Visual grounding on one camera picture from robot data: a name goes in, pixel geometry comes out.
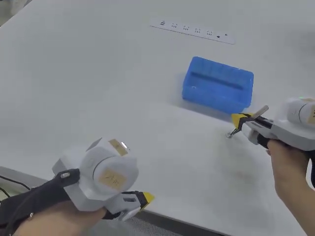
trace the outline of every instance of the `blue container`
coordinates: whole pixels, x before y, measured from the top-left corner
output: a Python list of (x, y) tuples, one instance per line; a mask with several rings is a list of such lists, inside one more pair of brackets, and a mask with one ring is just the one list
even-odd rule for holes
[(225, 113), (241, 113), (251, 104), (253, 80), (252, 72), (193, 57), (182, 97)]

